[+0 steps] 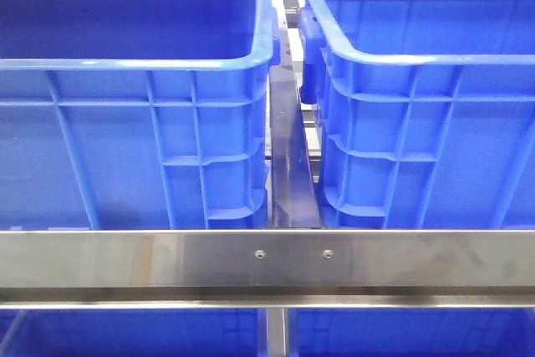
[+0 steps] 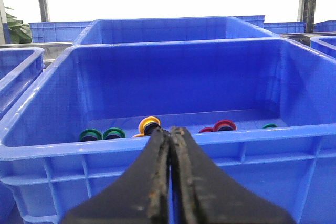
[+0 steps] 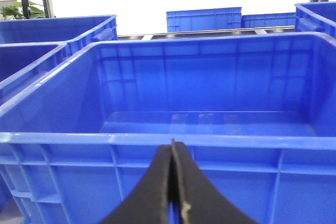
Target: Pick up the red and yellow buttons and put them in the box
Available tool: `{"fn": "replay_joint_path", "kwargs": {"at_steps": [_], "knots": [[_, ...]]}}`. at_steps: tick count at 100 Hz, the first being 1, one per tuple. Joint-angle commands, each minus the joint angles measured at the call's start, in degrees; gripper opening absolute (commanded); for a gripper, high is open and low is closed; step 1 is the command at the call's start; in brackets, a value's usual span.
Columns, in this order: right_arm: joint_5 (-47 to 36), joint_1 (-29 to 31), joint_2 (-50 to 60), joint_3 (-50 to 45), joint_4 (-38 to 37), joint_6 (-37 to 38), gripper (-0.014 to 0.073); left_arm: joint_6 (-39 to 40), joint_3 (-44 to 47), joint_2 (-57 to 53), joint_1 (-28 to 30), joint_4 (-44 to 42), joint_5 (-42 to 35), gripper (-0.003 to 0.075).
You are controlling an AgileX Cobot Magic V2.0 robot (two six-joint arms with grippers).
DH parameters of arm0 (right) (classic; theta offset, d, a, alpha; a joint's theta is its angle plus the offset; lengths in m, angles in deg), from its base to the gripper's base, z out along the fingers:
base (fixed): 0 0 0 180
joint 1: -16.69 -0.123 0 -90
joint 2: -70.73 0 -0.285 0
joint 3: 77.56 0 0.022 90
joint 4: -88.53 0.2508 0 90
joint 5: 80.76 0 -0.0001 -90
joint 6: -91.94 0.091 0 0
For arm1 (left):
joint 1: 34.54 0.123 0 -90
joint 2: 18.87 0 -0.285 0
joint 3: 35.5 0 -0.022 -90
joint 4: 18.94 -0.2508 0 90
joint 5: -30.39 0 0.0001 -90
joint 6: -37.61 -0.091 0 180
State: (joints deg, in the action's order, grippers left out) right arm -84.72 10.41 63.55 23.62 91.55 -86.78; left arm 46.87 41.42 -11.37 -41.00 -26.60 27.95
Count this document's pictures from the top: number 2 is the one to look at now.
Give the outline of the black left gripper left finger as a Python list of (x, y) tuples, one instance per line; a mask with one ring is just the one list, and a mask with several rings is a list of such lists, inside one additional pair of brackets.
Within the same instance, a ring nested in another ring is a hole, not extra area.
[(127, 170), (61, 223), (168, 223), (169, 148), (168, 131), (155, 129)]

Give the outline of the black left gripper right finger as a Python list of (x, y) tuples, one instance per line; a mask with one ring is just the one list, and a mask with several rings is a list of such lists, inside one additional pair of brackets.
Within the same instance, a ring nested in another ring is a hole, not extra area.
[(294, 223), (285, 209), (221, 170), (188, 129), (171, 128), (170, 158), (176, 223)]

